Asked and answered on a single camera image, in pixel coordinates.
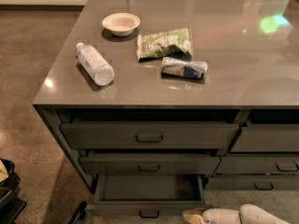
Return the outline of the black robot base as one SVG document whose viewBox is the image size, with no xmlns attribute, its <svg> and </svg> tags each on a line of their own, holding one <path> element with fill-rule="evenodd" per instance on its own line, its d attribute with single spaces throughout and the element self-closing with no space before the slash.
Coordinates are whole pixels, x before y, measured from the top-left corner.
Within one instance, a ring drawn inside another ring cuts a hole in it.
<svg viewBox="0 0 299 224">
<path fill-rule="evenodd" d="M 18 197 L 21 179 L 15 173 L 12 161 L 0 159 L 0 224 L 16 224 L 15 220 L 26 207 L 26 201 Z"/>
</svg>

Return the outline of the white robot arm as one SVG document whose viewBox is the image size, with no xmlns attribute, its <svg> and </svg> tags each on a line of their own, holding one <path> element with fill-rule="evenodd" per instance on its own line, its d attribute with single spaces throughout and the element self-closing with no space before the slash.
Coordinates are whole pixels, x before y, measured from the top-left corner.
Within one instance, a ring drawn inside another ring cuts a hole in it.
<svg viewBox="0 0 299 224">
<path fill-rule="evenodd" d="M 182 216 L 189 224 L 290 224 L 253 204 L 243 204 L 238 210 L 196 208 L 185 210 Z"/>
</svg>

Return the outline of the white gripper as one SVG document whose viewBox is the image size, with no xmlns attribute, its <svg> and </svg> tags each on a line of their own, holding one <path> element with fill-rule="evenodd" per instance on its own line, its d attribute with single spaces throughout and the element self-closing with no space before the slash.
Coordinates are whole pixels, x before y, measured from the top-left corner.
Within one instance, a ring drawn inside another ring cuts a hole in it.
<svg viewBox="0 0 299 224">
<path fill-rule="evenodd" d="M 189 224 L 241 224 L 237 210 L 214 208 L 203 212 L 203 208 L 195 208 L 183 211 L 182 216 Z"/>
</svg>

